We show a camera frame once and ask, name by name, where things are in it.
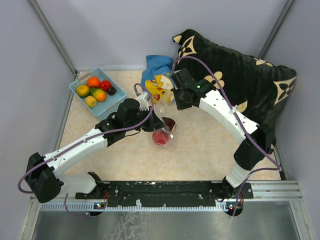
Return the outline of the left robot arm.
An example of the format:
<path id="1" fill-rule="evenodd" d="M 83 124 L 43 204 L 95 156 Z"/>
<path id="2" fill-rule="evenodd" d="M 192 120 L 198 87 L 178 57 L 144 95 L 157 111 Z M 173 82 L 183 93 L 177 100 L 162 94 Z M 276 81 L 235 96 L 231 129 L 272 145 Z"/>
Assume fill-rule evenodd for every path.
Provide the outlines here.
<path id="1" fill-rule="evenodd" d="M 93 174 L 67 176 L 66 171 L 85 157 L 124 139 L 129 131 L 154 132 L 164 126 L 163 119 L 145 100 L 128 98 L 76 141 L 45 155 L 32 154 L 23 179 L 40 203 L 59 194 L 83 193 L 97 199 L 103 195 L 104 186 Z"/>

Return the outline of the orange toy fruit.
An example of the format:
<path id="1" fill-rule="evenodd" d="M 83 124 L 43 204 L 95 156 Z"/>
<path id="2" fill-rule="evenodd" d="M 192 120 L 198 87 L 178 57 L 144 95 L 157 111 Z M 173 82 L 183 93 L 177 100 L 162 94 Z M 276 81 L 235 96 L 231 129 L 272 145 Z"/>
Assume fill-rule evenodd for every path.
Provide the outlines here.
<path id="1" fill-rule="evenodd" d="M 89 88 L 99 88 L 100 87 L 100 79 L 97 78 L 97 77 L 90 77 L 88 78 L 87 82 L 86 82 L 86 85 L 89 87 Z"/>

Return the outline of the red toy apple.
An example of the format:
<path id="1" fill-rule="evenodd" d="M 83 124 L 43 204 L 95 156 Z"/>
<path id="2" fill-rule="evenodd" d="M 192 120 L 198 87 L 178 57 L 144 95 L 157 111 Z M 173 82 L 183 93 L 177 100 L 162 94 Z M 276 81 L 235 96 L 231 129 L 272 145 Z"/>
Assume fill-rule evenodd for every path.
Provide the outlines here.
<path id="1" fill-rule="evenodd" d="M 152 133 L 152 140 L 156 145 L 165 146 L 170 141 L 170 135 L 163 131 Z"/>

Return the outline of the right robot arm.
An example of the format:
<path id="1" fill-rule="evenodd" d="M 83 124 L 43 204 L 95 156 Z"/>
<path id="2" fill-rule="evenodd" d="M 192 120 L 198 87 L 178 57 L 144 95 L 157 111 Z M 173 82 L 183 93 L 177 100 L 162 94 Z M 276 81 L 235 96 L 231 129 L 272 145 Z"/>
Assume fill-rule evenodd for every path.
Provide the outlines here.
<path id="1" fill-rule="evenodd" d="M 207 79 L 196 81 L 185 68 L 172 75 L 174 99 L 178 110 L 198 107 L 221 123 L 236 139 L 239 147 L 233 157 L 235 160 L 223 192 L 229 198 L 235 198 L 241 192 L 242 182 L 249 176 L 254 166 L 265 158 L 257 148 L 267 154 L 272 143 L 272 129 L 245 117 L 237 109 L 230 108 L 226 99 Z"/>

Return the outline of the green orange toy mango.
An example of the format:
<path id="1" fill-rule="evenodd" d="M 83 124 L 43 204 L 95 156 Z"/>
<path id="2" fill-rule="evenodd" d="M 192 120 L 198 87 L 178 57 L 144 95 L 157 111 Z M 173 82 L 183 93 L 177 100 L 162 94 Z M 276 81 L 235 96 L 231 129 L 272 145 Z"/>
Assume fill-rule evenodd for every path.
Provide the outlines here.
<path id="1" fill-rule="evenodd" d="M 104 102 L 107 99 L 105 91 L 97 87 L 90 88 L 90 95 L 94 97 L 98 102 Z"/>

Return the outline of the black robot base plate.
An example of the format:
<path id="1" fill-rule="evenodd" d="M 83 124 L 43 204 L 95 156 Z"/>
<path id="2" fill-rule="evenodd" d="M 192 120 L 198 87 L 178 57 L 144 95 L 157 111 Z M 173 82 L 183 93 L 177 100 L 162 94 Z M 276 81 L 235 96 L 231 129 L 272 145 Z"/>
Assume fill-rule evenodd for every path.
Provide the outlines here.
<path id="1" fill-rule="evenodd" d="M 77 200 L 106 200 L 108 207 L 214 207 L 216 200 L 235 199 L 238 190 L 222 181 L 100 181 Z"/>

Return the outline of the dark maroon toy plum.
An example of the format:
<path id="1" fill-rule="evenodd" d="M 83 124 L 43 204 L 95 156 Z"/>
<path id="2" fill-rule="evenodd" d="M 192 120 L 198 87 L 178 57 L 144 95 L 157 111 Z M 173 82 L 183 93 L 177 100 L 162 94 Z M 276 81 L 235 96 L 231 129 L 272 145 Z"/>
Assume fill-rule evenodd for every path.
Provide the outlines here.
<path id="1" fill-rule="evenodd" d="M 162 117 L 163 122 L 165 123 L 165 127 L 163 128 L 165 132 L 169 134 L 173 134 L 176 128 L 176 121 L 170 117 Z"/>

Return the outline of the yellow green toy citrus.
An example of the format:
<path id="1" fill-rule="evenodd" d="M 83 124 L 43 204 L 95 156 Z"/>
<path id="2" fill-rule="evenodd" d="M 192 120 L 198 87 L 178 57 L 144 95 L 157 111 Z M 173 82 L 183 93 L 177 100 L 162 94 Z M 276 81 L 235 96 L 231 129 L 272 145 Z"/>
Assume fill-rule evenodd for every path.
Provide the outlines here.
<path id="1" fill-rule="evenodd" d="M 80 98 L 86 98 L 86 97 L 88 97 L 90 95 L 90 88 L 85 84 L 79 85 L 76 88 L 76 94 Z"/>

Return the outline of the clear dotted zip top bag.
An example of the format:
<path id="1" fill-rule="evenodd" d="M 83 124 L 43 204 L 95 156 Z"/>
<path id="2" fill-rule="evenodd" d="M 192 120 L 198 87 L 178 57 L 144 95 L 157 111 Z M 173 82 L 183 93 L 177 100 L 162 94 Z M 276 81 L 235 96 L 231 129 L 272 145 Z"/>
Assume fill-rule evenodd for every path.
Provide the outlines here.
<path id="1" fill-rule="evenodd" d="M 162 127 L 152 133 L 152 140 L 158 146 L 167 146 L 173 139 L 176 130 L 176 121 L 168 117 L 170 113 L 170 104 L 167 103 L 167 97 L 162 97 L 154 104 L 154 113 L 160 119 Z"/>

